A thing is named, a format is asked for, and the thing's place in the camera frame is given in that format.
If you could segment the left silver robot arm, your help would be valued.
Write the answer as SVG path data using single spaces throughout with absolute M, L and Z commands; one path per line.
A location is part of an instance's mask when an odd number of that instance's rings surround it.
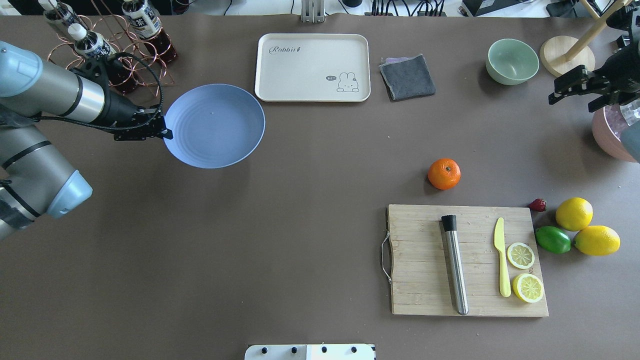
M 93 189 L 39 128 L 60 121 L 109 133 L 115 141 L 173 139 L 163 104 L 136 105 L 111 89 L 108 71 L 127 52 L 63 68 L 6 41 L 1 43 L 0 236 L 25 230 L 42 215 L 59 219 L 85 202 Z

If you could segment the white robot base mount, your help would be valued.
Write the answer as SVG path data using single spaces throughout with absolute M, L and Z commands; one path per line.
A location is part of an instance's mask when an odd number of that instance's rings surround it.
M 374 344 L 254 344 L 244 354 L 245 360 L 375 360 Z

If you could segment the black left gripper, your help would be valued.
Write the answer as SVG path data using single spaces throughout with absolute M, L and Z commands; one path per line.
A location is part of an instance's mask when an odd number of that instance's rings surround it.
M 160 109 L 143 109 L 133 117 L 133 124 L 117 127 L 113 132 L 114 141 L 145 141 L 148 138 L 172 140 L 173 132 L 167 128 Z

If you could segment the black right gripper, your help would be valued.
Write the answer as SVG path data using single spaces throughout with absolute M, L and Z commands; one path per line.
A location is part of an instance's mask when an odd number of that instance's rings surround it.
M 554 92 L 548 96 L 549 105 L 574 95 L 599 94 L 590 101 L 589 112 L 605 106 L 628 105 L 638 100 L 640 89 L 639 11 L 617 10 L 609 27 L 628 32 L 630 43 L 612 54 L 603 66 L 589 71 L 583 64 L 572 68 L 554 80 Z

